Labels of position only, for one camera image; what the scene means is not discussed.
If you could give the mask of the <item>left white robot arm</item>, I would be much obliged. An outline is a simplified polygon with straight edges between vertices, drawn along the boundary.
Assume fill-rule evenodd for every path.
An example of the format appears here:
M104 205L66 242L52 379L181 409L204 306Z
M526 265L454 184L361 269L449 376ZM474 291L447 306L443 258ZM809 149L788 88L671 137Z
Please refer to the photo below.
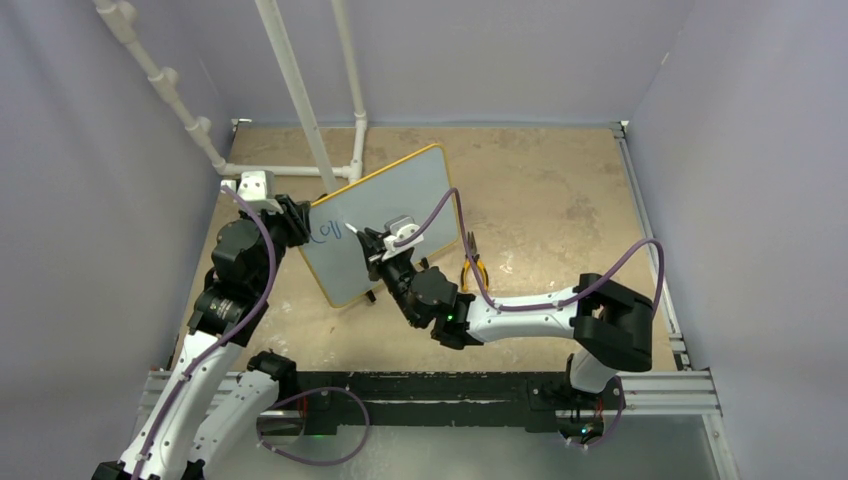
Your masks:
M217 234L213 266L162 394L130 446L99 464L94 478L208 479L264 408L284 409L297 399L295 362L262 352L213 403L268 309L286 250L308 243L311 233L307 201L236 201L239 216Z

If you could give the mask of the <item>yellow framed whiteboard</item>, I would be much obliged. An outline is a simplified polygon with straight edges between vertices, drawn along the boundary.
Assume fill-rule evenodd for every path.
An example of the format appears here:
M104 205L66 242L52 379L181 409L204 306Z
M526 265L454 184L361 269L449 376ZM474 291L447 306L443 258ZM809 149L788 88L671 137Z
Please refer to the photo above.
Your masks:
M314 202L300 250L328 304L344 307L377 286L348 225L383 231L400 216L421 225L451 187L443 146L432 144Z

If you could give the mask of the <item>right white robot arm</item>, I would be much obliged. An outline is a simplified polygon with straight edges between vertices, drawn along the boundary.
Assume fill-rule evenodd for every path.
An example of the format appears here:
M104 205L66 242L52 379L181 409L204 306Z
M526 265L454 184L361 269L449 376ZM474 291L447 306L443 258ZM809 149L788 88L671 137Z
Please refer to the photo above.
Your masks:
M370 228L355 233L368 277L382 282L407 322L440 345L462 350L510 338L576 341L566 363L564 399L584 407L620 372L653 365L656 303L599 274L584 273L571 289L492 299L461 292L438 267L414 266L412 248L393 249L393 236Z

